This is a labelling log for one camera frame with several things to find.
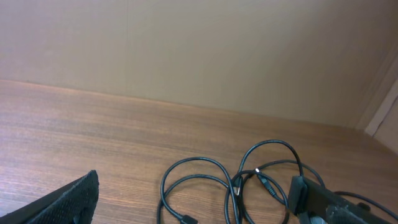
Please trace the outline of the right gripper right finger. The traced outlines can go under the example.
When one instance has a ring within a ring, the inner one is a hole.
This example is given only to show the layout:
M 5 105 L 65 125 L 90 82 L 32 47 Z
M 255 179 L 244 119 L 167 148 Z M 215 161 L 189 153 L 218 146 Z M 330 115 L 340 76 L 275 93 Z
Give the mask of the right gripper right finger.
M 372 214 L 369 205 L 392 215 L 392 212 L 379 203 L 351 192 L 332 192 L 314 181 L 294 176 L 290 184 L 288 209 L 300 223 L 362 224 L 387 223 Z

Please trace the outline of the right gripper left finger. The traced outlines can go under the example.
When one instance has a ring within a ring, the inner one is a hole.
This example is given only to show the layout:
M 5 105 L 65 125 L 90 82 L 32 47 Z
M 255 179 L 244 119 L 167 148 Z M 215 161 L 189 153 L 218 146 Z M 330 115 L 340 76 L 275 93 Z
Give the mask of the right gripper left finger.
M 8 224 L 91 224 L 99 199 L 95 170 L 1 217 Z

